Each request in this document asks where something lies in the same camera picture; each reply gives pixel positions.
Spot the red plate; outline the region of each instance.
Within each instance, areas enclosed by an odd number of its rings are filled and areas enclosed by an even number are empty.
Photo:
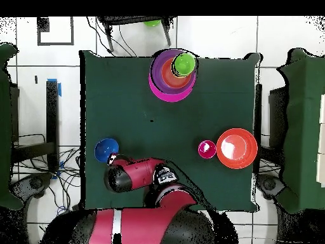
[[[246,168],[257,155],[257,142],[245,129],[229,129],[218,139],[216,155],[229,168]]]

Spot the red robot arm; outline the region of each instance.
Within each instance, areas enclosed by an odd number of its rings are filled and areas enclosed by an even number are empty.
[[[151,184],[176,182],[176,173],[164,160],[146,158],[133,160],[121,154],[111,154],[107,162],[104,183],[108,190],[121,193]]]

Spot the dark green table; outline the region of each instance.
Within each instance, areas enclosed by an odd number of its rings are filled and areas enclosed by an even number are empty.
[[[216,156],[199,157],[197,147],[202,140],[216,142],[229,128],[253,131],[254,69],[259,54],[245,60],[200,58],[192,93],[177,103],[163,102],[151,92],[152,60],[81,52],[81,74],[86,81],[85,207],[142,206],[143,189],[114,194],[104,186],[106,164],[95,159],[94,148],[99,140],[112,137],[120,153],[132,158],[173,160],[217,210],[255,211],[252,166],[231,170]]]
[[[286,65],[278,68],[289,90],[282,179],[287,188],[277,196],[289,213],[325,209],[325,188],[316,181],[321,95],[325,94],[325,57],[306,50],[289,51]]]

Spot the magenta bowl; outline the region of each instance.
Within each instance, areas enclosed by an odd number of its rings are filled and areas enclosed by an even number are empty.
[[[210,159],[216,154],[216,144],[210,140],[204,140],[199,144],[197,152],[200,157]]]

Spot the black table leg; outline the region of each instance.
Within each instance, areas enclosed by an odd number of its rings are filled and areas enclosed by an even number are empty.
[[[112,26],[104,24],[104,28],[105,28],[105,33],[106,33],[106,36],[107,36],[107,41],[109,42],[109,49],[110,49],[111,52],[113,52],[114,49],[113,49],[112,37],[111,37]]]
[[[170,23],[168,19],[162,19],[161,20],[162,27],[164,28],[165,36],[167,39],[168,46],[171,46],[171,41],[169,37],[169,29],[170,29]]]

